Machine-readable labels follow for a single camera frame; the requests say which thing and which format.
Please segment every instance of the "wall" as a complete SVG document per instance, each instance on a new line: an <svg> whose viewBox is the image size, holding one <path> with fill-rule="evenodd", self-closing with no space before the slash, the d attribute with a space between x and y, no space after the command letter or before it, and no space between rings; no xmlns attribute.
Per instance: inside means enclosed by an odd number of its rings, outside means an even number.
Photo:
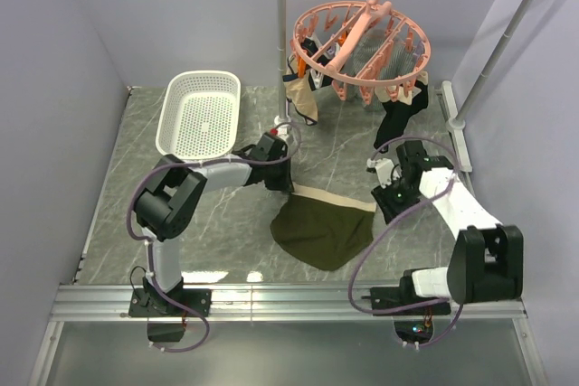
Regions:
<svg viewBox="0 0 579 386"><path fill-rule="evenodd" d="M77 0L0 0L0 384L26 384L86 239L124 107Z"/></svg>
<svg viewBox="0 0 579 386"><path fill-rule="evenodd" d="M288 27L311 6L288 0ZM493 0L392 0L429 35L434 81L452 77ZM189 70L228 70L276 84L275 0L83 0L122 79L166 86Z"/></svg>
<svg viewBox="0 0 579 386"><path fill-rule="evenodd" d="M466 96L520 0L496 0L453 79ZM526 237L524 300L553 385L577 384L579 0L536 0L469 113L482 204Z"/></svg>

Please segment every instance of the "metal pole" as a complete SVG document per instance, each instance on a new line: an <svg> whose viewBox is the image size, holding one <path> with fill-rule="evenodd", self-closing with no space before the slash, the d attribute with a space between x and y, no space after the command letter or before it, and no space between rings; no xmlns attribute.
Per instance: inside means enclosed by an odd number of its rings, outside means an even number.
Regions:
<svg viewBox="0 0 579 386"><path fill-rule="evenodd" d="M477 78L477 81L475 81L474 85L472 86L469 95L464 100L464 103L462 103L459 113L455 118L451 118L448 120L449 129L462 130L465 127L465 117L467 115L467 112L474 104L475 100L477 99L477 96L480 94L480 90L482 89L485 82L489 78L489 75L492 72L493 68L495 68L495 65L497 65L500 55L503 53L503 51L505 51L505 48L507 47L510 37L513 36L513 33L515 32L519 23L523 19L523 16L525 16L525 13L527 12L528 7L531 5L532 2L533 0L521 1L515 14L513 15L513 18L511 18L510 22L508 23L507 29L500 37L500 40L498 40L495 49L490 54L489 60L482 69L482 72Z"/></svg>
<svg viewBox="0 0 579 386"><path fill-rule="evenodd" d="M286 87L283 84L283 74L286 71L286 0L278 0L278 110L279 117L275 123L290 120L286 99Z"/></svg>

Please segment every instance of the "gray marble surface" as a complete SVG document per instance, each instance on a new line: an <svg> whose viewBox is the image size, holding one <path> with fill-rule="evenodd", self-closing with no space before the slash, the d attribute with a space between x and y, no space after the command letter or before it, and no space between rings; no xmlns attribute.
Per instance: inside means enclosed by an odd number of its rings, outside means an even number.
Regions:
<svg viewBox="0 0 579 386"><path fill-rule="evenodd" d="M128 200L138 182L159 159L155 148L163 89L135 89L128 101L119 142L112 157L97 220L90 237L81 284L124 284L135 265L145 265L142 243L124 226ZM375 131L384 112L367 112L359 101L342 102L333 90L318 91L319 122L301 128L302 148L292 160L294 182L363 201L373 201L375 174L365 171ZM255 143L272 127L277 90L243 90L237 146ZM436 138L450 146L438 100L410 120L406 134ZM439 151L425 144L430 153ZM387 156L394 158L393 149ZM321 271L294 259L273 240L270 223L286 196L262 185L204 194L194 220L181 236L181 264L188 282L346 281L357 262ZM385 228L378 210L374 235ZM431 206L393 228L358 275L361 280L398 279L408 268L448 263L454 241Z"/></svg>

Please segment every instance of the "white basket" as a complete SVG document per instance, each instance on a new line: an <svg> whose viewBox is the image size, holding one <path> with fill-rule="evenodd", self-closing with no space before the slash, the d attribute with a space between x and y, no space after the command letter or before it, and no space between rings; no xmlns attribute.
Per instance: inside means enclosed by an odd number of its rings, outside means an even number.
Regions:
<svg viewBox="0 0 579 386"><path fill-rule="evenodd" d="M235 143L241 84L225 71L189 71L171 80L157 129L162 155L207 160L228 154Z"/></svg>

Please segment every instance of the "perforated basket bottom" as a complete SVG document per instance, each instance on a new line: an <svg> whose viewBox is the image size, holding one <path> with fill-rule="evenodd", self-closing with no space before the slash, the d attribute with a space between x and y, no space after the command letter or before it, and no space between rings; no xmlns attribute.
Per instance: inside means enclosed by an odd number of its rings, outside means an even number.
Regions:
<svg viewBox="0 0 579 386"><path fill-rule="evenodd" d="M199 159L227 154L235 141L235 110L235 96L227 92L195 92L184 97L177 114L174 154Z"/></svg>

